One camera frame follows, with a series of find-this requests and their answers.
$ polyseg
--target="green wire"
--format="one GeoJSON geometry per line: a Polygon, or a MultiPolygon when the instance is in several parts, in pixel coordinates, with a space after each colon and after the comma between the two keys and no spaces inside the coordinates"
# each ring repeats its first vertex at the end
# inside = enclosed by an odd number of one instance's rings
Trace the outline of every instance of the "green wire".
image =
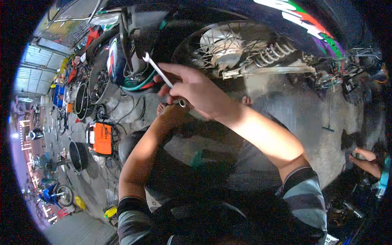
{"type": "Polygon", "coordinates": [[[125,87],[125,86],[122,86],[121,88],[123,88],[123,89],[125,89],[125,90],[128,90],[128,91],[136,91],[136,90],[139,90],[139,89],[141,89],[144,85],[150,83],[151,80],[154,78],[154,76],[155,76],[156,74],[157,74],[157,72],[156,72],[156,70],[154,70],[154,71],[149,75],[149,77],[148,77],[144,82],[142,82],[141,84],[139,84],[139,85],[137,85],[137,86],[134,86],[134,87],[125,87]]]}

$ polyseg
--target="blue motorcycle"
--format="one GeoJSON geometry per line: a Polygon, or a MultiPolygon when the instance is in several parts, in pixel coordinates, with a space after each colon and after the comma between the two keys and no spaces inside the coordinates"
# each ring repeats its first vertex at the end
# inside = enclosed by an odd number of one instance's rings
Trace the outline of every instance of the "blue motorcycle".
{"type": "Polygon", "coordinates": [[[59,206],[61,209],[63,207],[69,207],[73,202],[73,193],[68,186],[61,185],[59,183],[50,185],[48,188],[39,194],[39,198],[48,204],[53,204],[59,206]]]}

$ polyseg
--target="coil spring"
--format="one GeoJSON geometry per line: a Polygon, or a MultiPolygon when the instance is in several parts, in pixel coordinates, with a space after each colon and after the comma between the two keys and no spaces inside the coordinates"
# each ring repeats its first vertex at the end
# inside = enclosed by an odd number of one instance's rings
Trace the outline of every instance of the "coil spring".
{"type": "Polygon", "coordinates": [[[266,67],[284,56],[291,54],[296,49],[292,47],[291,44],[281,44],[277,42],[266,47],[264,50],[260,51],[260,54],[254,60],[254,63],[258,67],[266,67]]]}

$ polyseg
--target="tire rim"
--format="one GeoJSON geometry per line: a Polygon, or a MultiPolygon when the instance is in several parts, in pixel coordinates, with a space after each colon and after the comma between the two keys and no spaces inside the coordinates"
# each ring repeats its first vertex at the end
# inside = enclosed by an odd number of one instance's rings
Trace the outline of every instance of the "tire rim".
{"type": "Polygon", "coordinates": [[[72,203],[72,192],[71,189],[67,186],[60,186],[57,190],[57,193],[62,193],[63,195],[60,196],[58,202],[61,203],[63,206],[68,206],[72,203]]]}

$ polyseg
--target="colorful decal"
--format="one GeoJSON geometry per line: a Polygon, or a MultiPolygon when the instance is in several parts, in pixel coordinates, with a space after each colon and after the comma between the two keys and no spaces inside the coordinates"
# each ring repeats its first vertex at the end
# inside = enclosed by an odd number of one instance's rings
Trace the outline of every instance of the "colorful decal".
{"type": "Polygon", "coordinates": [[[343,57],[343,50],[333,36],[305,10],[291,0],[253,0],[257,4],[262,4],[282,11],[282,17],[297,25],[302,26],[313,36],[313,40],[321,51],[326,54],[326,50],[335,58],[343,57]]]}
{"type": "Polygon", "coordinates": [[[116,67],[116,63],[117,63],[117,38],[115,38],[110,45],[109,58],[107,59],[106,62],[109,76],[113,73],[113,77],[114,77],[114,68],[116,67]]]}

